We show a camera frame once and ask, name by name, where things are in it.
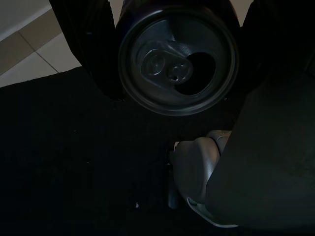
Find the tiled floor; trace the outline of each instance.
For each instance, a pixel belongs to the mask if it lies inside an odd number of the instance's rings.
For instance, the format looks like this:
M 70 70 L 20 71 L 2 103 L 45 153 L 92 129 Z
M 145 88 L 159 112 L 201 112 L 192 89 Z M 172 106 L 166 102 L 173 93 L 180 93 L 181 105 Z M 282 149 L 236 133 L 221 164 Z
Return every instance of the tiled floor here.
M 0 76 L 0 87 L 81 66 L 61 33 Z
M 123 0 L 109 1 L 116 24 Z M 252 0 L 231 0 L 231 2 L 238 15 L 240 25 L 242 25 Z M 31 25 L 11 35 L 7 42 L 6 39 L 0 42 L 0 56 L 4 57 L 4 59 L 0 58 L 2 61 L 0 87 L 68 71 L 80 66 L 71 53 L 64 35 L 60 32 L 61 29 L 51 10 L 33 21 Z

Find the black carpet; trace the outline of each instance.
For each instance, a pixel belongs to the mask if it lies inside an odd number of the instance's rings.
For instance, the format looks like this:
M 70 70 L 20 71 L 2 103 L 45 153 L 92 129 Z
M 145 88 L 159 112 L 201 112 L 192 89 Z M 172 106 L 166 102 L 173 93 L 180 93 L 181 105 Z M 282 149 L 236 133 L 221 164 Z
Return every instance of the black carpet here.
M 254 233 L 215 228 L 163 198 L 169 141 L 231 129 L 242 102 L 165 117 L 113 102 L 83 68 L 1 88 L 0 234 Z

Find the tile grout line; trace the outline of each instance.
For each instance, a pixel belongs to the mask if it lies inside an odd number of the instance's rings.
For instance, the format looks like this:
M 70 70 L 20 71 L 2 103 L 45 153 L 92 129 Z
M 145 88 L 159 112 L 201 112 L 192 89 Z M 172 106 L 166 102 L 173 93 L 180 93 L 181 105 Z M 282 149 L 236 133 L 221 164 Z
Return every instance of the tile grout line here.
M 2 41 L 0 41 L 0 44 L 2 44 L 5 40 L 7 40 L 7 39 L 9 39 L 9 38 L 11 38 L 11 37 L 14 37 L 14 34 L 15 34 L 16 32 L 14 32 L 13 34 L 11 34 L 9 37 L 7 37 L 7 38 L 5 38 L 4 40 L 2 40 Z M 24 55 L 23 57 L 21 57 L 21 58 L 19 58 L 19 59 L 17 59 L 17 60 L 14 60 L 14 64 L 13 65 L 10 65 L 10 66 L 8 66 L 8 67 L 6 67 L 5 68 L 5 71 L 3 71 L 3 72 L 0 72 L 0 76 L 1 75 L 3 75 L 4 73 L 6 73 L 8 70 L 10 70 L 10 69 L 12 69 L 13 67 L 15 67 L 17 64 L 19 64 L 21 61 L 23 61 L 25 58 L 27 58 L 30 54 L 32 54 L 32 52 L 30 52 L 29 54 L 27 54 L 27 55 Z
M 47 64 L 49 64 L 57 73 L 59 73 L 59 71 L 58 70 L 56 70 L 45 58 L 43 58 L 42 56 L 41 56 L 41 54 L 39 54 L 36 50 L 35 50 L 35 48 L 33 48 L 32 47 L 32 45 L 23 37 L 23 35 L 22 34 L 20 34 L 20 32 L 17 32 L 23 39 L 24 39 L 24 41 L 32 48 L 32 50 L 37 54 L 37 55 L 39 55 L 39 57 L 40 58 L 42 58 Z

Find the can lid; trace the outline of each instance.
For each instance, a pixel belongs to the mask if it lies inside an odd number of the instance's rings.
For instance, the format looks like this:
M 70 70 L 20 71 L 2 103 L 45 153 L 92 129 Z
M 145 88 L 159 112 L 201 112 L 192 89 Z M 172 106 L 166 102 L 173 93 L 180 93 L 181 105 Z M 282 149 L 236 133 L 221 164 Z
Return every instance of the can lid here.
M 209 10 L 148 14 L 129 30 L 119 57 L 129 95 L 170 116 L 192 115 L 219 102 L 238 70 L 233 36 Z

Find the can opening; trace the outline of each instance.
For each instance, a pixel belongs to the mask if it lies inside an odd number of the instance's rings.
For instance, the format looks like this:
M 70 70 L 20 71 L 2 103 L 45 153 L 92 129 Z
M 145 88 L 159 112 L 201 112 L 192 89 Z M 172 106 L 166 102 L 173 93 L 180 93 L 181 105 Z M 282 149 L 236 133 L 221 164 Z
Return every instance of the can opening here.
M 187 59 L 193 65 L 193 74 L 187 82 L 176 85 L 175 89 L 184 95 L 195 95 L 203 91 L 211 82 L 216 71 L 216 62 L 207 53 L 194 53 Z

